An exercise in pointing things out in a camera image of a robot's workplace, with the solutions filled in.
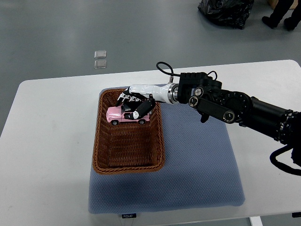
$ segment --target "gray floor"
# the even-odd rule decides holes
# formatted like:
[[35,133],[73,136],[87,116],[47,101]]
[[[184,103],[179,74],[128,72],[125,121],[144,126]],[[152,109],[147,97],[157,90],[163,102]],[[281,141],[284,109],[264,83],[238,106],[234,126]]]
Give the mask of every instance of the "gray floor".
[[[155,70],[158,61],[174,68],[282,59],[301,64],[301,26],[293,32],[283,22],[274,30],[265,26],[261,17],[272,13],[266,0],[255,1],[244,30],[211,24],[198,12],[198,2],[0,0],[0,133],[24,80]],[[94,51],[101,49],[107,50],[107,68],[94,69]],[[239,84],[237,90],[243,92]],[[264,226],[301,224],[290,214],[262,221]]]

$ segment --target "black shoe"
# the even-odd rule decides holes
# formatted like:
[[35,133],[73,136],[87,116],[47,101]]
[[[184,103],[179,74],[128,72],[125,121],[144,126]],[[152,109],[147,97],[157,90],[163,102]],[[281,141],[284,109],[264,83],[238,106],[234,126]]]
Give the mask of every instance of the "black shoe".
[[271,29],[274,29],[275,27],[277,27],[277,23],[275,23],[271,18],[267,17],[267,16],[264,16],[262,18],[262,21],[267,25],[269,26]]
[[290,17],[284,20],[284,25],[288,31],[293,31],[296,27]]

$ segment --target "black cable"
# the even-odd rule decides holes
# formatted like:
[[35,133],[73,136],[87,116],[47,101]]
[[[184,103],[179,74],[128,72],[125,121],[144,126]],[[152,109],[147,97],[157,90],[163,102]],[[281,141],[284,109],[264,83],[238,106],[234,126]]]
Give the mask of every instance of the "black cable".
[[277,168],[279,168],[280,170],[286,172],[286,173],[289,173],[289,174],[293,174],[293,175],[297,175],[297,176],[301,176],[301,169],[294,169],[294,168],[291,168],[290,166],[282,163],[282,162],[279,162],[277,161],[276,157],[284,152],[287,152],[289,150],[292,149],[292,146],[290,145],[287,145],[287,146],[284,146],[282,148],[279,148],[278,150],[274,151],[271,156],[269,157],[271,163],[276,166]]
[[214,73],[214,74],[215,74],[215,80],[217,80],[217,73],[216,73],[216,71],[211,71],[211,72],[209,72],[207,75],[210,75],[211,73]]
[[[166,66],[170,69],[171,73],[164,71],[163,69],[161,69],[161,68],[159,67],[159,65],[166,65]],[[165,63],[165,62],[163,62],[163,61],[158,62],[158,63],[156,64],[156,67],[158,68],[159,71],[163,72],[164,74],[168,74],[168,75],[170,75],[170,76],[180,76],[179,74],[174,74],[173,68],[172,68],[168,63]]]

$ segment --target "cardboard box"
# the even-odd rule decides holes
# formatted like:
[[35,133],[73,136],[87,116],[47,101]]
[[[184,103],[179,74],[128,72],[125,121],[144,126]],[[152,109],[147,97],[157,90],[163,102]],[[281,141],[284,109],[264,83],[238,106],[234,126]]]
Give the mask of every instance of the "cardboard box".
[[[271,5],[272,9],[275,9],[278,0],[268,0],[268,3]],[[295,9],[297,5],[298,5],[298,0],[295,0],[292,6],[290,7],[290,9]]]

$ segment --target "black garbage bag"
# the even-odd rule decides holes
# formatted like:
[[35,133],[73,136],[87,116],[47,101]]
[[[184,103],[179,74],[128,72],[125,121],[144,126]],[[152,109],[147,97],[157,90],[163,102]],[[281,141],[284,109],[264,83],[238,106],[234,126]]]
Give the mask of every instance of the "black garbage bag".
[[214,24],[244,29],[254,0],[202,0],[198,9]]

